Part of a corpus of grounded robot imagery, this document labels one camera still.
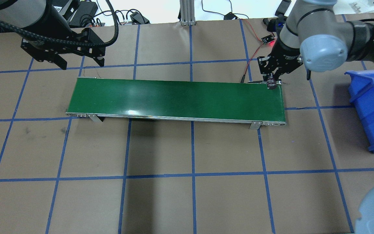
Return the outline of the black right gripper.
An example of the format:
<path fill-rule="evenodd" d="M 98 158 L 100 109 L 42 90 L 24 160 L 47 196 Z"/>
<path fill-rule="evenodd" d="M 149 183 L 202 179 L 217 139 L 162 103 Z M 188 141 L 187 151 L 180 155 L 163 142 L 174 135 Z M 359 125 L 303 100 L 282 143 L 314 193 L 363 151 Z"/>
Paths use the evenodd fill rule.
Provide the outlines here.
<path fill-rule="evenodd" d="M 272 73 L 275 83 L 277 83 L 281 81 L 280 76 L 289 74 L 302 65 L 300 50 L 287 46 L 280 38 L 276 39 L 268 56 L 258 57 L 258 66 L 264 82 Z"/>

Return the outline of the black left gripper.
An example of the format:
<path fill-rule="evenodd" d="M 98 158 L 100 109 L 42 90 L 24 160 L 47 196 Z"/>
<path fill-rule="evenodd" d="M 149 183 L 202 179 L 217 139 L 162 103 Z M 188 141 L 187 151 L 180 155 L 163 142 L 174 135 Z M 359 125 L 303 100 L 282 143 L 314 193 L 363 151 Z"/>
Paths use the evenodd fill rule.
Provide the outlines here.
<path fill-rule="evenodd" d="M 105 66 L 106 43 L 92 28 L 73 31 L 66 19 L 53 6 L 44 6 L 41 15 L 30 25 L 21 27 L 21 47 L 35 60 L 48 61 L 62 70 L 67 61 L 61 54 L 73 53 L 92 58 Z"/>

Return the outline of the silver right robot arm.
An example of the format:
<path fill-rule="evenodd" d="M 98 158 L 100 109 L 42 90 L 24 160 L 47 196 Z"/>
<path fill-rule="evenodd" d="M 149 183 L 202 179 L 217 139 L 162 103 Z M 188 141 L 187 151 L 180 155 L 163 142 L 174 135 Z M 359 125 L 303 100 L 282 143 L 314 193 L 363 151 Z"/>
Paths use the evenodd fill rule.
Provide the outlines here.
<path fill-rule="evenodd" d="M 272 51 L 258 57 L 269 89 L 281 75 L 305 66 L 311 72 L 333 71 L 345 62 L 374 63 L 374 18 L 337 22 L 335 0 L 297 0 L 278 31 Z M 374 153 L 374 71 L 347 71 L 351 77 L 350 103 L 355 107 Z"/>

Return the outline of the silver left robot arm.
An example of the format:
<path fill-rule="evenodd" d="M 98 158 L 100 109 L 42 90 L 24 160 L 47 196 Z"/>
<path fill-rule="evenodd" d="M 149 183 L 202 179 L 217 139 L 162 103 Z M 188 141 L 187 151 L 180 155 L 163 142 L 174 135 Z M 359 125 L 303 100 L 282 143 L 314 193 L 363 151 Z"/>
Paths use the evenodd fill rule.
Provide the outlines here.
<path fill-rule="evenodd" d="M 32 33 L 73 43 L 100 44 L 102 39 L 87 25 L 97 12 L 90 0 L 0 0 L 0 21 Z M 65 70 L 62 54 L 92 58 L 104 66 L 105 47 L 61 45 L 22 36 L 21 48 L 37 62 L 49 62 Z"/>

